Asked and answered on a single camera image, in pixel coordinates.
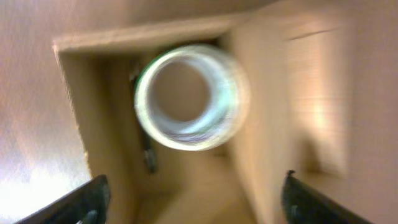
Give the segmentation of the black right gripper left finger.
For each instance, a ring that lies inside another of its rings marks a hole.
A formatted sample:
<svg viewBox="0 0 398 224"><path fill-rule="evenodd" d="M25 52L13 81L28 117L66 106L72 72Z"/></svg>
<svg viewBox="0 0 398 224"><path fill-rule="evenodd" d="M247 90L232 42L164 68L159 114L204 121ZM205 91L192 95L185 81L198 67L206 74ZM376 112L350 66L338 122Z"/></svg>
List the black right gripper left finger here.
<svg viewBox="0 0 398 224"><path fill-rule="evenodd" d="M108 178L102 174L16 223L105 224L110 201Z"/></svg>

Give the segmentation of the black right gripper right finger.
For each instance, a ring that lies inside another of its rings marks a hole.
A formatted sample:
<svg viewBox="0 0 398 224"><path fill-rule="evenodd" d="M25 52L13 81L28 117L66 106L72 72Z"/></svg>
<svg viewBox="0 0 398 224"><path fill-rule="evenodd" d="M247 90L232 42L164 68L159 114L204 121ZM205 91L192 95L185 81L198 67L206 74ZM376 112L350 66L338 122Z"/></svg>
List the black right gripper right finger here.
<svg viewBox="0 0 398 224"><path fill-rule="evenodd" d="M288 223L293 224L371 224L294 177L288 170L281 193L281 205Z"/></svg>

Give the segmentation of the black pen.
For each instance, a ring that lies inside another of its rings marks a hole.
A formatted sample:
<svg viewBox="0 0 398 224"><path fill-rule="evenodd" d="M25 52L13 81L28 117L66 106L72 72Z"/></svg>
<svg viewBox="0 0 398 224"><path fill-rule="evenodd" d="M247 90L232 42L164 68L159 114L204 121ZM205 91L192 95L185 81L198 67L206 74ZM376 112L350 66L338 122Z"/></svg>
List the black pen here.
<svg viewBox="0 0 398 224"><path fill-rule="evenodd" d="M150 174L154 174L157 171L157 161L156 161L156 154L155 150L152 147L151 144L151 138L150 136L146 133L144 128L142 127L138 115L137 115L137 110L135 109L135 96L136 96L136 87L137 87L137 82L139 79L139 70L135 69L129 74L129 82L131 86L131 94L132 94L132 100L133 100L133 109L136 114L136 119L137 119L137 126L139 130L139 135L141 137L141 142L142 142L142 150L144 152L144 161L146 163L147 170Z"/></svg>

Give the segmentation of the white masking tape roll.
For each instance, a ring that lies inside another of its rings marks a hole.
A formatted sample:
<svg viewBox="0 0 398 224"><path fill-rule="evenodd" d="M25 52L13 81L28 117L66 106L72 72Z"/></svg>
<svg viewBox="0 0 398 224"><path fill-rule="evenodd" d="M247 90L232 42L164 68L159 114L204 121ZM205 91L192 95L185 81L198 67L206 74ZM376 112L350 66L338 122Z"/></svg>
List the white masking tape roll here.
<svg viewBox="0 0 398 224"><path fill-rule="evenodd" d="M197 69L210 89L204 112L191 121L177 121L150 103L150 89L166 66L180 62ZM146 133L180 151L206 151L229 141L242 126L250 100L246 73L226 51L208 44L183 45L156 61L136 90L135 109Z"/></svg>

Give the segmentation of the brown cardboard box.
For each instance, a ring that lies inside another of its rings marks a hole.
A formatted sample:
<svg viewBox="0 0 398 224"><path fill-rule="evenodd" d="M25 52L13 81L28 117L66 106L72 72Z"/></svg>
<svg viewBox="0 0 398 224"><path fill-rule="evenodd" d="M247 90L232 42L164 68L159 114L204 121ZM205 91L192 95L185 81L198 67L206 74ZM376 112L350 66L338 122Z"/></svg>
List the brown cardboard box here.
<svg viewBox="0 0 398 224"><path fill-rule="evenodd" d="M154 144L128 77L163 51L213 44L243 67L240 130L214 149ZM284 223L285 173L372 223L397 222L397 2L277 1L252 12L55 39L109 223Z"/></svg>

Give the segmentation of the green tape roll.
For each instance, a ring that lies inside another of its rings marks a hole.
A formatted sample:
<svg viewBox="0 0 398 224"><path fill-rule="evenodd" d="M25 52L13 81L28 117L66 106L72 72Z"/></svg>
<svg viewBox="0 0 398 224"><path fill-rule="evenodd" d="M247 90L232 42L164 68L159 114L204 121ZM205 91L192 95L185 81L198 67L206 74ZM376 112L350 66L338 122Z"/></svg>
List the green tape roll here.
<svg viewBox="0 0 398 224"><path fill-rule="evenodd" d="M150 60L148 63L146 63L145 67L139 72L138 76L136 76L135 78L132 79L134 81L134 91L137 90L137 87L139 86L140 81L142 80L143 76L146 74L148 69L150 69L150 67L156 61L158 61L161 57L163 57L164 55L167 55L171 51L173 51L173 49L165 50L165 51L159 53L158 55L156 55L156 57L153 57L152 60Z"/></svg>

